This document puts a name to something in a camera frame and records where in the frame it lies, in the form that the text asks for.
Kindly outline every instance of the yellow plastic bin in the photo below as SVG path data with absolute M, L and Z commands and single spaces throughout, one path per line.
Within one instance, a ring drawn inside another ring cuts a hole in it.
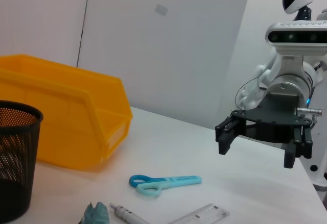
M 128 134 L 132 112 L 120 79 L 17 55 L 0 57 L 0 99 L 44 114 L 37 159 L 86 169 L 102 163 Z

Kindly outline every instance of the ruler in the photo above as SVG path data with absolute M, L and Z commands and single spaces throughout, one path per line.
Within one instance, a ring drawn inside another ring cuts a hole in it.
M 229 212 L 218 205 L 208 204 L 169 224 L 213 224 L 228 215 Z

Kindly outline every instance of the scissor handle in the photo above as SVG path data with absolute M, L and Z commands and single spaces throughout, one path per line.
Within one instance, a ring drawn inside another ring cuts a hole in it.
M 157 197 L 161 194 L 161 190 L 170 187 L 170 182 L 150 182 L 150 183 L 142 183 L 136 187 L 136 191 L 142 195 Z
M 145 175 L 134 175 L 129 179 L 129 185 L 132 187 L 137 187 L 138 184 L 151 183 L 151 182 L 162 182 L 165 181 L 165 178 L 151 178 Z

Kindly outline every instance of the white wall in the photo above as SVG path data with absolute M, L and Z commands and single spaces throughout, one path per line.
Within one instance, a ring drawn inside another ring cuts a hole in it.
M 327 0 L 315 0 L 309 7 L 312 9 L 312 19 L 315 20 L 321 11 L 327 8 Z M 219 102 L 216 125 L 236 108 L 237 91 L 253 78 L 255 67 L 267 60 L 271 50 L 271 46 L 265 41 L 268 27 L 277 21 L 293 20 L 295 16 L 296 14 L 287 15 L 284 12 L 282 0 L 248 0 L 224 82 L 225 94 Z
M 76 66 L 86 0 L 0 0 L 0 55 Z
M 89 0 L 79 67 L 120 77 L 132 106 L 212 127 L 246 1 Z

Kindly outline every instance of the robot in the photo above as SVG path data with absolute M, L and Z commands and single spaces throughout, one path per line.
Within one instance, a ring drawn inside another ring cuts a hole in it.
M 283 0 L 284 10 L 298 11 L 294 21 L 269 27 L 266 41 L 273 46 L 266 64 L 259 65 L 254 79 L 235 97 L 238 110 L 216 126 L 219 154 L 225 155 L 233 140 L 243 135 L 282 143 L 284 167 L 292 168 L 302 157 L 316 190 L 327 191 L 323 177 L 327 165 L 327 143 L 314 146 L 311 130 L 322 110 L 310 108 L 315 88 L 323 81 L 320 61 L 327 54 L 327 14 L 311 21 L 313 0 Z M 325 152 L 312 159 L 314 150 Z

